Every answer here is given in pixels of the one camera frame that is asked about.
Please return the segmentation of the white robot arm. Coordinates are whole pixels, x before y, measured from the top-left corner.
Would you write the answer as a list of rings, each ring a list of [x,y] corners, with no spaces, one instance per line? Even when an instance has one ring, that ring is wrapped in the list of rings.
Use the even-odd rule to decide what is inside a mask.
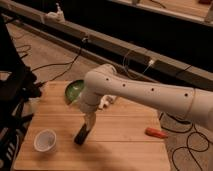
[[[87,130],[95,124],[95,112],[104,95],[120,96],[213,131],[213,92],[124,79],[110,64],[92,69],[84,77],[79,102]]]

